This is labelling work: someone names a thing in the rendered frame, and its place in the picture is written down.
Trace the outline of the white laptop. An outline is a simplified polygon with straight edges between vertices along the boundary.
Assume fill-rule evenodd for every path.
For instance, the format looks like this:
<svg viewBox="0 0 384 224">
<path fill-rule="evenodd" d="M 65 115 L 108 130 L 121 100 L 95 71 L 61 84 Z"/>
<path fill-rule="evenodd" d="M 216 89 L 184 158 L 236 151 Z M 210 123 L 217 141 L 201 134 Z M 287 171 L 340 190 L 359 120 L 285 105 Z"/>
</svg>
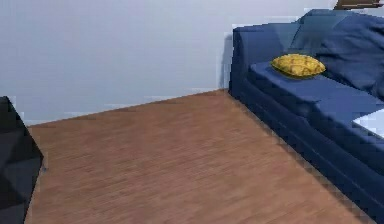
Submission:
<svg viewBox="0 0 384 224">
<path fill-rule="evenodd" d="M 384 109 L 356 118 L 352 123 L 374 136 L 384 139 Z"/>
</svg>

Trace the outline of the dark blue sofa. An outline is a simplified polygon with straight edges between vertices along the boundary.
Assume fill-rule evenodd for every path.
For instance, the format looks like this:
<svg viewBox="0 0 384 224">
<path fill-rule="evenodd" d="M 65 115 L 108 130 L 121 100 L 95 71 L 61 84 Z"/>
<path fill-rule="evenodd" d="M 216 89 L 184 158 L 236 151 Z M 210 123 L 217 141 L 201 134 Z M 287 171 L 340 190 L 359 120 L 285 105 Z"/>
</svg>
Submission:
<svg viewBox="0 0 384 224">
<path fill-rule="evenodd" d="M 293 78 L 270 62 L 301 54 L 326 71 Z M 376 224 L 384 224 L 384 139 L 354 125 L 384 109 L 384 18 L 313 9 L 233 31 L 229 93 Z"/>
</svg>

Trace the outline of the yellow cushion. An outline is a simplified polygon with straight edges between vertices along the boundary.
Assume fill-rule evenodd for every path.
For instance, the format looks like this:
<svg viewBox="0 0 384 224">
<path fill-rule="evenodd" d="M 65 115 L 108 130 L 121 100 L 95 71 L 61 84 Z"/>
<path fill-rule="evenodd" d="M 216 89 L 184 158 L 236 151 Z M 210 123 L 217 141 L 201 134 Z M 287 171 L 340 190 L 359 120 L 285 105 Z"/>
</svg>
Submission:
<svg viewBox="0 0 384 224">
<path fill-rule="evenodd" d="M 313 77 L 326 71 L 322 62 L 301 54 L 282 55 L 273 59 L 270 64 L 282 74 L 299 79 Z"/>
</svg>

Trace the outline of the brown framed picture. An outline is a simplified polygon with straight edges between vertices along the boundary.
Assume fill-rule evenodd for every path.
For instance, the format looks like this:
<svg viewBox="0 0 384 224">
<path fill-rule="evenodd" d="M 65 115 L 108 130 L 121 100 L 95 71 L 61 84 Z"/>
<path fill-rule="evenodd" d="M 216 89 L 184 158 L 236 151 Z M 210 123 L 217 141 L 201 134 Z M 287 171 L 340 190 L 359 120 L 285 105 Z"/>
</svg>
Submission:
<svg viewBox="0 0 384 224">
<path fill-rule="evenodd" d="M 380 8 L 384 6 L 384 0 L 338 0 L 335 10 L 352 10 L 366 8 Z"/>
</svg>

